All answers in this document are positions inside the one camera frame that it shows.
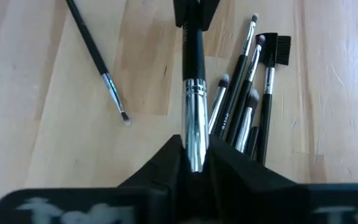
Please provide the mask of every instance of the wood grain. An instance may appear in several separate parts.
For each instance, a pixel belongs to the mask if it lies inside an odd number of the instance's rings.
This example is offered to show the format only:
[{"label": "wood grain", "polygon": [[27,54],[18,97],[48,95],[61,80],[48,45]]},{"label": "wood grain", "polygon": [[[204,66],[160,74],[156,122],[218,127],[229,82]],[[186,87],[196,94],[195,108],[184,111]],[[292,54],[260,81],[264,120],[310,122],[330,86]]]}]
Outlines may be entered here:
[{"label": "wood grain", "polygon": [[[172,2],[76,3],[132,126],[64,1],[0,0],[0,197],[23,187],[118,185],[180,133]],[[299,182],[358,182],[358,1],[221,1],[204,33],[209,102],[255,12],[256,33],[292,36],[290,66],[276,71],[267,167]],[[254,86],[263,82],[261,66]]]}]

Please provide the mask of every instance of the brush handle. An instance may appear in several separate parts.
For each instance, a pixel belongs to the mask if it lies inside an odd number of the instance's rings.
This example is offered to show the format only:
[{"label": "brush handle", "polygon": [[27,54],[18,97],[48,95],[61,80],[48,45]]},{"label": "brush handle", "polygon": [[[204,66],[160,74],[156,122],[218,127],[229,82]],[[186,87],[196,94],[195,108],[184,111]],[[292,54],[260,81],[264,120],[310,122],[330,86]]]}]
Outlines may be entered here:
[{"label": "brush handle", "polygon": [[243,112],[246,108],[248,94],[251,90],[252,82],[244,81],[240,90],[239,98],[237,100],[236,108],[234,109],[232,120],[229,126],[229,132],[227,133],[226,142],[231,146],[234,146],[238,136],[238,132],[241,127],[241,121],[243,118]]},{"label": "brush handle", "polygon": [[267,143],[269,140],[270,114],[272,111],[272,94],[265,93],[262,100],[262,115],[260,117],[259,151],[257,161],[265,165]]},{"label": "brush handle", "polygon": [[66,0],[66,2],[68,5],[68,8],[71,11],[71,14],[73,15],[75,23],[77,24],[78,29],[80,30],[82,38],[85,41],[85,45],[88,48],[89,53],[92,56],[93,62],[96,65],[96,67],[98,68],[100,75],[109,73],[107,70],[106,64],[104,63],[96,44],[94,43],[92,36],[91,36],[88,28],[86,27],[85,22],[82,19],[78,8],[76,7],[76,5],[74,3],[74,0]]},{"label": "brush handle", "polygon": [[240,55],[236,64],[236,68],[234,69],[234,73],[227,92],[226,101],[224,103],[219,122],[217,123],[215,129],[215,136],[218,136],[220,139],[224,139],[224,134],[230,120],[231,111],[233,110],[234,104],[236,102],[237,92],[244,75],[244,70],[246,69],[247,59],[248,56]]},{"label": "brush handle", "polygon": [[183,24],[182,79],[205,80],[203,32],[201,31],[197,0],[188,1]]},{"label": "brush handle", "polygon": [[211,111],[209,112],[209,116],[208,116],[208,134],[211,134],[212,130],[214,129],[216,118],[218,117],[219,110],[222,107],[222,102],[224,101],[225,92],[226,92],[225,87],[218,86],[214,100],[212,101]]},{"label": "brush handle", "polygon": [[251,159],[255,156],[255,150],[257,148],[258,143],[258,135],[259,135],[259,128],[252,127],[249,134],[248,144],[245,150],[247,156]]}]

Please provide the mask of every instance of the silver ferrule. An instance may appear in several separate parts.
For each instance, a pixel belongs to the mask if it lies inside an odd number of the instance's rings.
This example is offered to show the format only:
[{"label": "silver ferrule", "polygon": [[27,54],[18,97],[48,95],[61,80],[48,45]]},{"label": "silver ferrule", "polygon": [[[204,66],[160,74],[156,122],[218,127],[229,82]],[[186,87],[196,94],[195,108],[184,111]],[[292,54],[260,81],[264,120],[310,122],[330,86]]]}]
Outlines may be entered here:
[{"label": "silver ferrule", "polygon": [[234,146],[239,152],[244,153],[248,140],[249,130],[252,122],[252,108],[247,107],[244,112],[244,119],[241,122],[239,135]]},{"label": "silver ferrule", "polygon": [[112,82],[112,79],[110,77],[110,74],[109,73],[104,73],[102,75],[103,77],[103,81],[104,83],[106,84],[107,86],[107,89],[109,90],[110,92],[110,95],[111,95],[111,98],[114,100],[114,102],[116,103],[117,105],[117,108],[119,110],[120,113],[122,112],[125,112],[124,111],[124,107],[121,103],[121,100],[119,99],[119,95],[118,95],[118,92],[117,92],[117,88],[116,86],[114,85],[114,83]]},{"label": "silver ferrule", "polygon": [[205,80],[183,81],[181,140],[192,172],[202,172],[209,146],[207,88]]},{"label": "silver ferrule", "polygon": [[256,45],[254,55],[252,56],[251,63],[249,64],[249,68],[246,74],[246,80],[252,82],[255,77],[256,68],[258,67],[260,51],[262,50],[262,46],[259,44]]},{"label": "silver ferrule", "polygon": [[265,77],[265,94],[273,93],[273,81],[274,81],[275,69],[273,67],[266,68],[266,77]]},{"label": "silver ferrule", "polygon": [[222,106],[225,92],[226,92],[225,87],[218,86],[218,89],[216,90],[216,94],[214,97],[214,101],[212,102],[211,111],[209,112],[209,116],[208,116],[208,134],[211,134],[212,129],[214,128],[216,117],[218,117],[219,109]]},{"label": "silver ferrule", "polygon": [[242,45],[241,54],[243,55],[248,56],[249,54],[249,49],[251,47],[252,37],[254,36],[255,27],[256,27],[256,22],[251,21],[251,23],[249,24],[249,30],[248,30],[246,41],[244,41],[244,44]]}]

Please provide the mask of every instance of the light wood floor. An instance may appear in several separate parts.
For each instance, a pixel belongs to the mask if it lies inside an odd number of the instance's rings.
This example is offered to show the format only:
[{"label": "light wood floor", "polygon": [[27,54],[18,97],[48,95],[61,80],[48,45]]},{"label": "light wood floor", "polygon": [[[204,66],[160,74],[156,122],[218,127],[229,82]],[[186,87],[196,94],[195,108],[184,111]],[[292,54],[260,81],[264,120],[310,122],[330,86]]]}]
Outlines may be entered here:
[{"label": "light wood floor", "polygon": [[[180,133],[172,1],[76,3],[132,126],[65,1],[0,0],[0,197],[24,187],[118,185]],[[232,73],[254,12],[256,34],[293,37],[290,66],[276,72],[267,167],[299,182],[358,182],[358,1],[221,1],[204,34],[209,101]],[[263,80],[259,69],[259,90]]]}]

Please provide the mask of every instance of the black makeup brush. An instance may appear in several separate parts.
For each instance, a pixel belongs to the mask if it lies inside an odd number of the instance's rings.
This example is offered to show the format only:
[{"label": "black makeup brush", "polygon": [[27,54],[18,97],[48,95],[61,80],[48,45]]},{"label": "black makeup brush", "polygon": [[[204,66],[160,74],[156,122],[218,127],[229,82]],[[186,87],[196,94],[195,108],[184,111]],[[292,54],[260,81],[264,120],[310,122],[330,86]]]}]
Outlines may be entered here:
[{"label": "black makeup brush", "polygon": [[242,51],[237,61],[236,68],[234,69],[232,80],[229,85],[224,107],[222,109],[222,113],[216,125],[215,135],[219,136],[221,139],[224,138],[227,129],[227,124],[230,120],[230,115],[235,105],[237,92],[239,90],[240,83],[244,74],[244,70],[246,68],[248,53],[251,46],[252,38],[254,36],[257,19],[258,19],[258,14],[255,13],[254,15],[252,15],[247,38],[244,42],[244,45],[242,46]]},{"label": "black makeup brush", "polygon": [[183,121],[181,140],[191,172],[202,172],[209,146],[207,86],[205,80],[200,3],[187,1],[183,23]]},{"label": "black makeup brush", "polygon": [[229,131],[227,133],[226,142],[234,146],[236,137],[241,125],[243,111],[246,109],[246,101],[251,90],[252,82],[254,81],[255,72],[259,63],[259,56],[262,46],[265,42],[265,36],[260,35],[257,38],[257,45],[255,47],[254,55],[252,56],[251,64],[249,65],[246,78],[242,83],[240,94],[237,100],[236,107],[233,112],[233,119],[230,122]]},{"label": "black makeup brush", "polygon": [[124,106],[121,103],[121,99],[118,95],[117,88],[114,84],[114,82],[111,79],[110,73],[107,70],[107,66],[104,63],[102,56],[99,53],[99,50],[95,44],[95,42],[92,39],[92,36],[88,30],[88,28],[85,25],[85,22],[83,21],[81,14],[76,7],[74,0],[66,0],[68,8],[71,11],[71,14],[73,15],[73,18],[75,20],[75,23],[78,26],[78,29],[80,30],[80,33],[82,35],[82,38],[85,41],[85,45],[88,48],[89,53],[92,56],[93,62],[96,65],[96,68],[98,68],[98,71],[100,75],[103,78],[104,83],[107,86],[107,89],[110,92],[111,98],[114,100],[118,111],[120,112],[122,119],[124,120],[126,125],[131,124],[131,119],[128,117],[127,113],[125,112]]},{"label": "black makeup brush", "polygon": [[225,93],[229,87],[230,76],[224,74],[222,79],[219,81],[218,88],[216,89],[216,94],[214,100],[212,101],[211,111],[209,112],[208,118],[208,133],[211,134],[216,123],[216,118],[219,115],[219,110],[222,108],[222,103],[224,101]]},{"label": "black makeup brush", "polygon": [[252,125],[252,120],[254,118],[256,107],[258,106],[258,101],[259,101],[258,91],[252,90],[249,94],[246,106],[243,110],[241,125],[239,127],[239,132],[236,137],[236,143],[234,144],[234,147],[239,152],[244,153],[246,149],[246,145]]},{"label": "black makeup brush", "polygon": [[278,36],[277,33],[259,34],[266,40],[260,54],[260,61],[266,66],[265,88],[260,117],[259,148],[257,161],[265,165],[267,143],[269,140],[270,114],[272,110],[273,81],[275,64],[288,65],[291,50],[291,37]]}]

